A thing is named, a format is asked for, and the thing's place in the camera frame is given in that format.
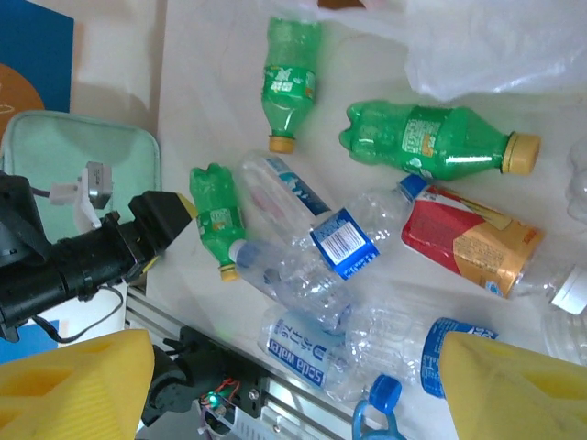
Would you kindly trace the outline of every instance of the blue handle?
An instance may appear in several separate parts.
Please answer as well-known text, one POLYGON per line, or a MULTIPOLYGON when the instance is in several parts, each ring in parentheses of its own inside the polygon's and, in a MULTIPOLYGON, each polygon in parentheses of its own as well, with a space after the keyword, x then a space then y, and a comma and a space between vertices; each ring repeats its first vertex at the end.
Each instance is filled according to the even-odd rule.
POLYGON ((352 414, 352 440, 406 440, 397 430, 397 422, 393 412, 385 414, 387 417, 387 429, 378 429, 361 435, 360 428, 363 422, 363 414, 369 406, 368 401, 360 401, 352 414))

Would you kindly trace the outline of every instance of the plastic bag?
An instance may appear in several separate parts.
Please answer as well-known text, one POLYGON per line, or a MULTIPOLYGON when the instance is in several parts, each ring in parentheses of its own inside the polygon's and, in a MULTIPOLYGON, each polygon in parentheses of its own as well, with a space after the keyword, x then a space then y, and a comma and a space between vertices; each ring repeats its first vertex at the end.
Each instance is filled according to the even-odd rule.
POLYGON ((587 2, 361 0, 365 9, 328 10, 316 0, 258 1, 276 14, 334 20, 404 44, 411 87, 440 101, 587 83, 587 2))

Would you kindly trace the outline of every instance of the green label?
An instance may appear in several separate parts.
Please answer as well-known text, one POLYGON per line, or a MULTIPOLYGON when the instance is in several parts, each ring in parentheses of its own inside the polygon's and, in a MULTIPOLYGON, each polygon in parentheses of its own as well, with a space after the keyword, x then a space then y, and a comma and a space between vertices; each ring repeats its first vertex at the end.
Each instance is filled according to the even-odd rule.
POLYGON ((287 66, 265 67, 264 94, 286 94, 314 101, 316 76, 308 69, 287 66))
POLYGON ((450 113, 447 108, 414 107, 402 138, 404 171, 434 177, 438 131, 450 113))
POLYGON ((223 229, 242 228, 240 210, 238 208, 221 208, 201 213, 197 216, 200 236, 223 229))

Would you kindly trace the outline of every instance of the cable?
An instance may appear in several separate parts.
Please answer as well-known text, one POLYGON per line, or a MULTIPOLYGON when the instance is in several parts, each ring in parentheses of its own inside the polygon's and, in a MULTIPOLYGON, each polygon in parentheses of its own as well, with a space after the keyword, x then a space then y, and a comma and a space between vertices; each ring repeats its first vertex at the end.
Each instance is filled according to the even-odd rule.
POLYGON ((84 330, 82 330, 80 333, 78 333, 77 335, 73 335, 70 337, 61 337, 59 334, 59 331, 49 322, 47 321, 45 318, 41 318, 40 316, 33 316, 31 319, 40 327, 42 328, 45 333, 47 333, 47 335, 54 340, 55 342, 59 343, 59 344, 70 344, 71 342, 76 341, 77 339, 79 339, 80 337, 83 336, 83 334, 85 332, 87 332, 88 330, 96 327, 97 325, 100 325, 101 323, 103 323, 106 319, 108 319, 110 316, 112 316, 113 314, 115 314, 116 312, 118 312, 122 306, 125 303, 125 299, 122 296, 122 293, 120 293, 119 291, 117 291, 115 288, 110 287, 110 286, 100 286, 99 289, 104 289, 106 291, 111 291, 112 293, 114 293, 119 299, 120 299, 120 303, 114 308, 114 310, 112 312, 110 312, 109 314, 107 314, 104 318, 100 319, 99 321, 96 321, 95 323, 93 323, 92 325, 85 327, 84 330))

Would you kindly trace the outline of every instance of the green soda bottle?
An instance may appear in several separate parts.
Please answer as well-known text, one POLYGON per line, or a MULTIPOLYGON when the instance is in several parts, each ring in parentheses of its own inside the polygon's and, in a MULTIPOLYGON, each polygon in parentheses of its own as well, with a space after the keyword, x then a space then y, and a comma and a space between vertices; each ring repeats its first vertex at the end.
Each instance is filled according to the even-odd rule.
POLYGON ((235 263, 228 256, 230 245, 245 238, 232 174, 226 167, 211 163, 207 170, 192 169, 190 193, 198 212, 200 239, 220 263, 222 281, 238 279, 235 263))
POLYGON ((269 150, 291 154, 295 132, 314 106, 321 25, 272 17, 261 95, 271 126, 269 150))
POLYGON ((540 137, 504 135, 465 107, 368 101, 351 105, 347 116, 350 128, 339 140, 354 160, 443 181, 491 168, 526 175, 540 150, 540 137))

